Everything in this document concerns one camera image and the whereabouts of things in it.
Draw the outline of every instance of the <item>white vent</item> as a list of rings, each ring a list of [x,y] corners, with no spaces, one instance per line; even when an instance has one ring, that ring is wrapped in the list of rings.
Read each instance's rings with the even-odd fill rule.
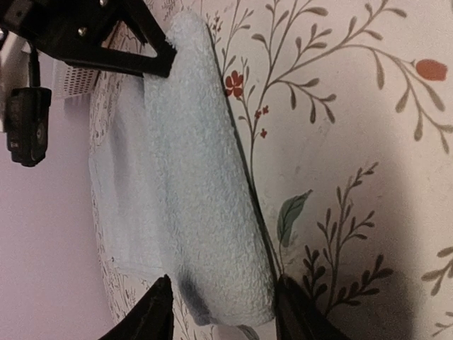
[[[66,99],[94,90],[99,71],[71,67],[59,60],[54,61],[52,96],[54,99]]]

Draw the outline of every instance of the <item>black device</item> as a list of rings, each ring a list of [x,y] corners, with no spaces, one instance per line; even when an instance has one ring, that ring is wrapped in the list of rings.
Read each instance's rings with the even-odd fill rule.
[[[14,89],[6,101],[6,143],[11,158],[23,166],[35,166],[45,158],[48,145],[52,91],[40,87],[38,51],[30,44],[30,87]]]

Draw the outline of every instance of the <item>lavender wall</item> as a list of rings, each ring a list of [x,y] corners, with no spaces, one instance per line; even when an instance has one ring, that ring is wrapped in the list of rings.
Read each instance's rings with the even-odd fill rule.
[[[42,84],[52,61],[42,58]],[[11,162],[0,136],[0,339],[96,340],[113,326],[88,173],[88,102],[52,104],[47,158]]]

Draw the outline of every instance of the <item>light blue towel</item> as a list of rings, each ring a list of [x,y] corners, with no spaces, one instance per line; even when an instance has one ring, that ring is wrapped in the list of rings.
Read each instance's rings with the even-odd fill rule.
[[[170,77],[145,75],[146,114],[137,104],[139,85],[123,90],[115,120],[131,126],[110,131],[108,161],[93,158],[100,191],[111,186],[105,192],[116,194],[109,202],[117,205],[113,214],[141,215],[121,217],[127,224],[112,228],[118,238],[109,240],[122,249],[122,270],[148,279],[159,267],[149,247],[158,244],[161,267],[197,324],[258,326],[274,316],[273,281],[209,32],[195,14],[183,12],[167,36],[178,51]],[[127,147],[118,145],[120,137]],[[117,167],[116,175],[105,167]],[[139,208],[131,207],[137,201]]]

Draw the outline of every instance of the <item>black clip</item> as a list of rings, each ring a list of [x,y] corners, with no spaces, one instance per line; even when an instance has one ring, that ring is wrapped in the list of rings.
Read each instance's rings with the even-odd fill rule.
[[[70,66],[168,77],[176,50],[143,0],[1,0],[0,26]],[[118,22],[157,53],[146,57],[102,47]]]

